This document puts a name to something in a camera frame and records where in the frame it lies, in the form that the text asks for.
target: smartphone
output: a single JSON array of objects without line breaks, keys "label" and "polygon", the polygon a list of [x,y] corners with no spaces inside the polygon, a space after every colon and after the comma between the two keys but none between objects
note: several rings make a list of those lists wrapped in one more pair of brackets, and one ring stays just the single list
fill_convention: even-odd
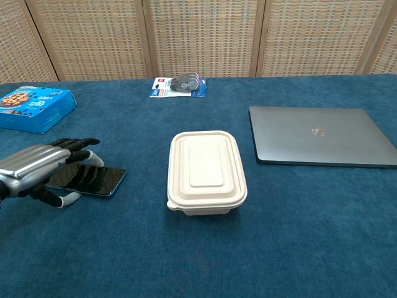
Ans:
[{"label": "smartphone", "polygon": [[109,197],[117,190],[126,173],[125,169],[72,163],[51,176],[46,186]]}]

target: table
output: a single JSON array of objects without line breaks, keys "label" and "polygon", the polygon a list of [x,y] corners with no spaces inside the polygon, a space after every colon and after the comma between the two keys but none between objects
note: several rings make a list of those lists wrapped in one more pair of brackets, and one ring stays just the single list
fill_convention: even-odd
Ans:
[{"label": "table", "polygon": [[[0,296],[396,297],[395,169],[261,165],[251,105],[360,107],[397,145],[397,76],[208,79],[206,98],[149,98],[152,79],[31,83],[70,89],[78,107],[45,135],[0,130],[0,158],[95,137],[128,174],[111,199],[0,210]],[[6,94],[21,84],[0,85]],[[167,209],[171,139],[225,130],[248,197],[227,215]]]}]

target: laptop lid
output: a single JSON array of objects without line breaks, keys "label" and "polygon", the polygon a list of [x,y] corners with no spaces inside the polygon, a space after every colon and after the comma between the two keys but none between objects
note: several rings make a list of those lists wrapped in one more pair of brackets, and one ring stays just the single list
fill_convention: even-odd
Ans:
[{"label": "laptop lid", "polygon": [[249,108],[262,163],[397,166],[397,149],[362,109]]}]

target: robotic hand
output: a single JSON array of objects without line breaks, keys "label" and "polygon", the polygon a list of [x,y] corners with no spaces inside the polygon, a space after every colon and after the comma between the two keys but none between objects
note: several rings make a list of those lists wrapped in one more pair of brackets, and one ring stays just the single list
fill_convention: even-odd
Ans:
[{"label": "robotic hand", "polygon": [[0,160],[0,202],[7,197],[25,197],[62,208],[75,202],[81,194],[72,192],[65,197],[45,189],[49,178],[64,165],[86,161],[103,167],[104,162],[92,151],[82,150],[97,145],[95,138],[61,138],[48,145],[34,145]]}]

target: white takeout container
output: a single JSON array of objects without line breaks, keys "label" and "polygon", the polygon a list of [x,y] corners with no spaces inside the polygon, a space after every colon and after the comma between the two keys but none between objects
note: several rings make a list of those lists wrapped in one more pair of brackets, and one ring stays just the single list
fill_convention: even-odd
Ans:
[{"label": "white takeout container", "polygon": [[230,133],[182,132],[172,139],[168,208],[187,215],[226,214],[246,197],[243,164]]}]

